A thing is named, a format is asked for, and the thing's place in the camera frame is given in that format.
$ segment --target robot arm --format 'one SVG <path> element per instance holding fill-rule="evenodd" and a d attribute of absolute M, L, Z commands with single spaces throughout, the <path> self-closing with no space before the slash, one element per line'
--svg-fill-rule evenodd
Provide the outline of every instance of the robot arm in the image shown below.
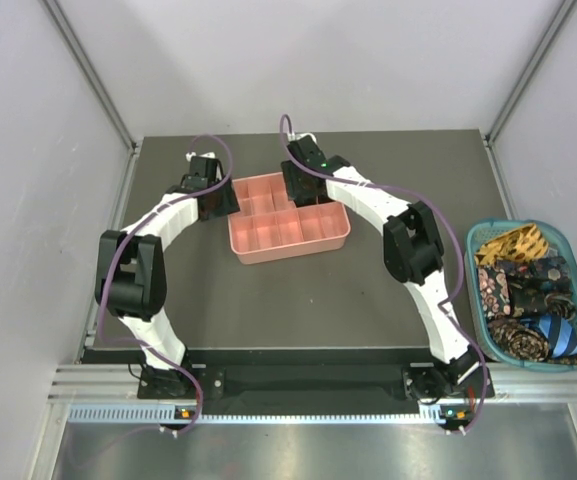
<path fill-rule="evenodd" d="M 189 193 L 204 190 L 222 178 L 221 163 L 212 153 L 189 154 L 190 172 L 179 185 L 172 186 L 154 208 L 121 231 L 106 231 L 100 239 L 95 297 L 100 301 L 104 282 L 117 247 L 127 233 L 146 217 L 156 217 L 131 240 L 124 251 L 111 285 L 108 310 L 119 318 L 142 347 L 146 364 L 159 370 L 170 366 L 150 352 L 156 349 L 165 358 L 181 365 L 185 345 L 175 335 L 163 308 L 166 300 L 166 272 L 163 253 L 178 235 L 198 220 L 208 220 L 239 211 L 230 180 L 219 190 L 198 198 Z"/>
<path fill-rule="evenodd" d="M 412 295 L 428 332 L 431 354 L 441 362 L 449 384 L 462 383 L 479 367 L 479 361 L 447 316 L 456 318 L 452 304 L 442 305 L 446 312 L 439 308 L 448 293 L 441 258 L 444 250 L 432 211 L 422 202 L 410 204 L 383 190 L 361 186 L 370 181 L 345 159 L 326 158 L 312 134 L 300 135 L 288 149 L 309 169 L 353 182 L 315 179 L 290 161 L 282 163 L 289 196 L 297 206 L 328 197 L 346 205 L 381 233 L 386 268 Z"/>

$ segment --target metal frame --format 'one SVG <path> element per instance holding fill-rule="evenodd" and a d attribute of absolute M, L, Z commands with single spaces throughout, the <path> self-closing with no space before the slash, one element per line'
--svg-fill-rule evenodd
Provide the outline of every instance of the metal frame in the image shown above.
<path fill-rule="evenodd" d="M 94 67 L 86 55 L 81 43 L 72 30 L 62 8 L 57 0 L 40 0 L 48 15 L 60 32 L 66 45 L 73 54 L 74 60 L 80 67 L 99 103 L 113 123 L 118 135 L 130 149 L 132 155 L 126 166 L 124 179 L 121 183 L 110 222 L 111 227 L 121 224 L 126 208 L 135 165 L 139 156 L 139 148 L 135 144 L 130 132 L 126 128 L 110 96 L 99 79 Z M 530 59 L 519 76 L 508 99 L 497 115 L 489 133 L 483 136 L 484 145 L 488 152 L 492 170 L 504 202 L 504 208 L 509 218 L 516 217 L 516 209 L 512 202 L 503 171 L 495 150 L 495 141 L 499 137 L 512 112 L 520 102 L 531 80 L 544 61 L 547 53 L 552 49 L 555 39 L 560 34 L 566 21 L 570 18 L 577 5 L 577 0 L 563 0 L 553 16 L 543 37 L 539 41 Z M 97 306 L 91 302 L 85 323 L 82 340 L 80 342 L 79 358 L 83 351 L 92 346 L 95 335 L 95 317 Z M 37 445 L 27 478 L 52 478 L 65 426 L 73 406 L 121 406 L 122 408 L 135 407 L 143 409 L 148 405 L 168 406 L 171 402 L 156 400 L 137 400 L 136 392 L 138 381 L 128 374 L 125 365 L 81 365 L 76 361 L 74 365 L 62 365 L 57 369 L 52 388 L 49 393 L 46 410 L 41 429 L 41 440 Z M 546 375 L 514 369 L 501 364 L 490 365 L 491 377 L 497 395 L 488 399 L 486 403 L 494 408 L 495 405 L 506 403 L 558 403 L 567 404 L 571 420 L 577 433 L 577 371 L 563 375 Z M 194 400 L 175 400 L 172 404 L 182 407 L 192 407 Z M 318 418 L 323 423 L 349 421 L 351 423 L 374 423 L 373 416 L 354 416 L 350 419 L 337 417 Z M 295 422 L 303 423 L 306 418 L 295 418 Z M 387 418 L 386 423 L 398 423 L 398 418 Z M 273 418 L 234 418 L 220 416 L 219 418 L 204 418 L 205 423 L 284 423 L 285 417 Z"/>
<path fill-rule="evenodd" d="M 486 135 L 486 139 L 491 144 L 494 144 L 497 138 L 499 138 L 499 134 L 504 128 L 504 125 L 517 107 L 517 104 L 521 100 L 521 97 L 526 91 L 526 88 L 528 88 L 528 85 L 530 85 L 532 79 L 539 70 L 539 67 L 541 67 L 544 59 L 548 55 L 548 52 L 550 52 L 552 49 L 557 36 L 566 24 L 566 21 L 572 15 L 576 6 L 577 0 L 562 0 L 562 2 L 559 4 L 559 8 L 557 8 L 557 11 L 550 20 L 546 31 L 537 43 L 537 46 L 530 56 L 528 63 L 521 72 L 521 75 L 519 75 L 519 78 L 512 88 L 510 95 L 504 102 L 503 107 L 501 107 L 501 111 L 495 118 L 490 132 Z"/>
<path fill-rule="evenodd" d="M 115 104 L 112 102 L 106 87 L 104 87 L 104 84 L 100 80 L 99 75 L 97 75 L 95 67 L 93 67 L 92 62 L 88 58 L 88 55 L 81 45 L 79 38 L 77 38 L 77 35 L 70 26 L 70 22 L 68 21 L 66 14 L 61 8 L 61 5 L 59 5 L 57 0 L 39 1 L 50 16 L 53 25 L 59 31 L 59 34 L 68 47 L 68 50 L 70 50 L 75 63 L 80 68 L 81 73 L 88 82 L 88 85 L 90 85 L 91 90 L 97 97 L 101 108 L 103 108 L 104 112 L 106 112 L 108 119 L 115 127 L 115 130 L 117 130 L 117 134 L 124 142 L 126 147 L 134 151 L 136 148 L 136 142 L 132 138 L 132 135 L 130 135 L 130 131 L 119 115 L 119 112 L 117 111 Z"/>

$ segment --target metal floor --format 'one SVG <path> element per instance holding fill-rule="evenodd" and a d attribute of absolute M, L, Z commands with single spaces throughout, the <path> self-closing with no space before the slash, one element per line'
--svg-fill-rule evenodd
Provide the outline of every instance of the metal floor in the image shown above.
<path fill-rule="evenodd" d="M 85 462 L 130 425 L 69 424 Z M 577 480 L 577 437 L 565 405 L 490 405 L 465 438 L 436 426 L 204 425 L 173 440 L 139 433 L 76 470 L 62 446 L 58 480 L 415 479 Z"/>
<path fill-rule="evenodd" d="M 476 221 L 504 216 L 476 130 L 317 137 L 327 155 L 347 158 L 367 178 L 427 195 L 462 241 Z M 223 138 L 235 155 L 235 178 L 280 171 L 284 156 L 277 135 Z M 150 210 L 180 181 L 190 140 L 144 140 L 125 224 Z M 214 149 L 211 142 L 197 147 L 200 152 Z M 426 332 L 410 295 L 383 266 L 380 234 L 349 214 L 352 231 L 341 250 L 252 266 L 242 265 L 231 251 L 226 219 L 193 225 L 166 251 L 165 308 L 176 334 L 193 348 L 426 347 Z M 449 245 L 444 259 L 450 286 L 456 270 Z M 455 309 L 472 332 L 465 287 Z M 106 334 L 129 333 L 111 320 Z"/>

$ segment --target black table surface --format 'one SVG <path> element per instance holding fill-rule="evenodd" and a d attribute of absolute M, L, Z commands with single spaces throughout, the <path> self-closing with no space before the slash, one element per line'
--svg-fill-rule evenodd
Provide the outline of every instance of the black table surface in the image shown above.
<path fill-rule="evenodd" d="M 277 135 L 222 138 L 235 156 L 234 178 L 280 171 L 284 156 Z M 505 216 L 477 130 L 321 133 L 317 138 L 328 156 L 343 156 L 365 177 L 429 197 L 452 224 L 462 249 L 475 222 Z M 179 182 L 188 168 L 190 141 L 144 140 L 124 224 L 141 217 Z M 196 150 L 226 158 L 208 140 Z M 412 298 L 383 265 L 381 236 L 348 214 L 352 231 L 342 249 L 257 265 L 242 265 L 232 252 L 226 218 L 184 231 L 165 253 L 165 309 L 177 336 L 193 348 L 427 347 Z M 452 288 L 456 258 L 441 226 L 440 232 Z M 454 303 L 472 333 L 465 285 Z M 114 319 L 105 328 L 108 336 L 127 331 Z"/>

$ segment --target gray wall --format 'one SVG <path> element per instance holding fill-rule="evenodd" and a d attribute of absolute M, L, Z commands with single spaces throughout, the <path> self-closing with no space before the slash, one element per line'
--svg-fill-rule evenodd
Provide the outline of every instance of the gray wall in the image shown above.
<path fill-rule="evenodd" d="M 0 0 L 0 479 L 19 479 L 90 300 L 127 151 L 37 0 Z"/>
<path fill-rule="evenodd" d="M 132 134 L 487 130 L 560 0 L 61 0 Z"/>
<path fill-rule="evenodd" d="M 560 228 L 577 257 L 577 9 L 498 150 L 519 215 Z"/>

